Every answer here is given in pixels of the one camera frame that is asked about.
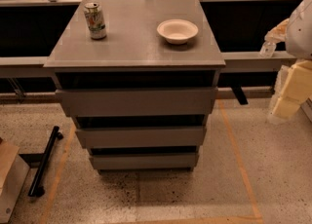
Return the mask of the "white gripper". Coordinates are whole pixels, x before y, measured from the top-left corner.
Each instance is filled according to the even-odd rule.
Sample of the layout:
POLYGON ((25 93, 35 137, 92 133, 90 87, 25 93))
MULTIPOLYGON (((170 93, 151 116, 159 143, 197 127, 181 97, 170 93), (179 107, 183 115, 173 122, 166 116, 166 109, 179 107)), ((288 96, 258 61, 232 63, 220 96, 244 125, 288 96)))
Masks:
POLYGON ((289 119, 312 95, 312 61, 305 60, 292 65, 280 97, 277 99, 272 115, 280 119, 289 119))

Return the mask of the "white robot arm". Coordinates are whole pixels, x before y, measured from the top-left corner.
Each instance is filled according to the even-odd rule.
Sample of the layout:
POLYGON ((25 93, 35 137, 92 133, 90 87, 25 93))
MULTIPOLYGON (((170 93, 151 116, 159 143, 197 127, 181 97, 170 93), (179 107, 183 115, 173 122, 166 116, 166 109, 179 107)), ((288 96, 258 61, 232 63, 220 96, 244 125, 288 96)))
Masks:
POLYGON ((280 42, 297 62, 278 73, 269 113, 272 123, 290 119, 312 95, 312 0, 303 0, 288 19, 267 32, 259 54, 272 57, 280 42))

